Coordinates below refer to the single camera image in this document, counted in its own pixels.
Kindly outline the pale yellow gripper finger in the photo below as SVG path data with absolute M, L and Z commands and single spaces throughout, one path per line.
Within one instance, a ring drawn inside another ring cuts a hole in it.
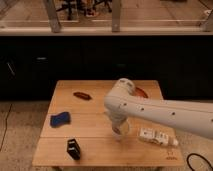
M 129 132 L 129 123 L 125 121 L 119 126 L 119 131 L 121 135 L 126 135 Z

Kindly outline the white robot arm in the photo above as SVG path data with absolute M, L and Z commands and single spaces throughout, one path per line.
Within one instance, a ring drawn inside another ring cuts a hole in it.
M 143 98 L 135 90 L 131 80 L 121 78 L 104 97 L 114 132 L 136 117 L 213 139 L 213 104 Z

